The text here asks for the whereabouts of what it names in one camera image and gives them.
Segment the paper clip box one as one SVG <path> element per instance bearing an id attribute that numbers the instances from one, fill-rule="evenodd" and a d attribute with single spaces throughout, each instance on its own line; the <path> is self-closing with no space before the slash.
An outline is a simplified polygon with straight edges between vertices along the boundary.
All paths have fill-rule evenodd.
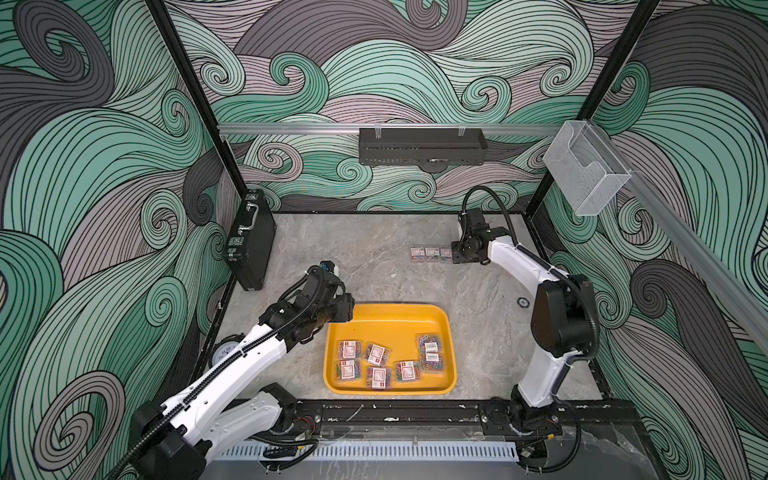
<path id="1" fill-rule="evenodd" d="M 451 263 L 452 262 L 452 250 L 450 247 L 440 247 L 439 248 L 439 255 L 440 255 L 440 261 L 443 263 Z"/>

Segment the paper clip box four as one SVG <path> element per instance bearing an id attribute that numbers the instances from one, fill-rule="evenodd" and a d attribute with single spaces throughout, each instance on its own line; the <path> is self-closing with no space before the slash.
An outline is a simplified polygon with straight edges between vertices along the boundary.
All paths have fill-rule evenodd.
<path id="1" fill-rule="evenodd" d="M 339 360 L 359 359 L 362 354 L 362 343 L 357 340 L 342 340 L 338 344 Z"/>

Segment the paper clip box five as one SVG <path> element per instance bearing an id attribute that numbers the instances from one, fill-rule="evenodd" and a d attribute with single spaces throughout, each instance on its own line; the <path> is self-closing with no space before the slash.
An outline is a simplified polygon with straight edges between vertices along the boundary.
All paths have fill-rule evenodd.
<path id="1" fill-rule="evenodd" d="M 368 343 L 363 359 L 375 367 L 384 367 L 387 364 L 390 350 L 382 345 Z"/>

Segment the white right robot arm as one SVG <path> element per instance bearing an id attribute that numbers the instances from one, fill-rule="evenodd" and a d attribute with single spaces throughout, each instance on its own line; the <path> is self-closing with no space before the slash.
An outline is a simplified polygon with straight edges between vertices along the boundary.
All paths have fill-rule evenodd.
<path id="1" fill-rule="evenodd" d="M 503 227 L 491 227 L 481 209 L 469 207 L 476 192 L 497 204 Z M 598 353 L 600 322 L 592 283 L 526 248 L 504 202 L 485 185 L 467 191 L 458 221 L 461 236 L 451 244 L 453 263 L 497 265 L 533 295 L 530 329 L 536 347 L 523 379 L 513 388 L 509 408 L 513 431 L 533 435 L 549 423 L 561 403 L 559 391 L 573 365 L 589 362 Z"/>

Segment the paper clip box eleven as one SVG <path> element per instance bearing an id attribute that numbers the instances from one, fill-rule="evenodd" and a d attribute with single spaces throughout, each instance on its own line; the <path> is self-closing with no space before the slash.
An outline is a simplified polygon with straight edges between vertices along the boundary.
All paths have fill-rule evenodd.
<path id="1" fill-rule="evenodd" d="M 410 247 L 410 256 L 412 262 L 425 262 L 426 253 L 423 247 Z"/>

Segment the paper clip box three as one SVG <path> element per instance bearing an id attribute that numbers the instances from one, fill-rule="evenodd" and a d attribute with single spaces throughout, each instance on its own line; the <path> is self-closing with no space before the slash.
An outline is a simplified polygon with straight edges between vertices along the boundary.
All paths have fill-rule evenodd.
<path id="1" fill-rule="evenodd" d="M 424 248 L 424 252 L 426 262 L 439 262 L 441 260 L 441 252 L 439 247 L 427 246 Z"/>

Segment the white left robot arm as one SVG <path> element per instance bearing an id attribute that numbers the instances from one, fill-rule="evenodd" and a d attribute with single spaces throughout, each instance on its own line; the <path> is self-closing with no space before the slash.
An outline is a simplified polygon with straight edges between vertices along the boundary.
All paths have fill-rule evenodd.
<path id="1" fill-rule="evenodd" d="M 198 479 L 218 454 L 246 438 L 293 423 L 295 398 L 277 383 L 238 407 L 231 402 L 267 367 L 328 323 L 352 320 L 355 300 L 337 266 L 308 268 L 259 317 L 245 337 L 201 377 L 131 418 L 129 448 L 108 476 L 133 468 L 143 479 Z"/>

